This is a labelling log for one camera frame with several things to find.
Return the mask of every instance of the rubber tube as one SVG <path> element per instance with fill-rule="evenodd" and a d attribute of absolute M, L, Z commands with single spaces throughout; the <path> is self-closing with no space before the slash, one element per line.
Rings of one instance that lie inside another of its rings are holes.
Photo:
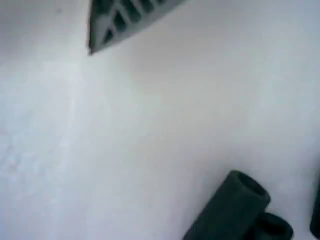
<path fill-rule="evenodd" d="M 293 236 L 293 228 L 284 219 L 262 213 L 243 240 L 290 240 Z"/>
<path fill-rule="evenodd" d="M 240 240 L 270 201 L 259 183 L 233 170 L 183 240 Z"/>
<path fill-rule="evenodd" d="M 317 239 L 320 239 L 320 184 L 316 193 L 310 231 Z"/>

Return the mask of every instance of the white wall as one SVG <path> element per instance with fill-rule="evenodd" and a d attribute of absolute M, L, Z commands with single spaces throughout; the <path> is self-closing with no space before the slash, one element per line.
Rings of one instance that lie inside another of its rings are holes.
<path fill-rule="evenodd" d="M 0 238 L 180 240 L 240 169 L 313 239 L 320 1 L 189 0 L 94 56 L 88 2 L 0 0 Z"/>

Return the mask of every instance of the dark gray tube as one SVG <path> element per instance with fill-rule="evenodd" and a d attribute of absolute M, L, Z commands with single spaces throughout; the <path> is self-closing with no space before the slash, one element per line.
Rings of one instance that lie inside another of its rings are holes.
<path fill-rule="evenodd" d="M 259 183 L 231 171 L 183 240 L 240 240 L 270 201 Z"/>
<path fill-rule="evenodd" d="M 293 228 L 284 219 L 271 213 L 263 213 L 243 240 L 290 240 L 293 236 Z"/>

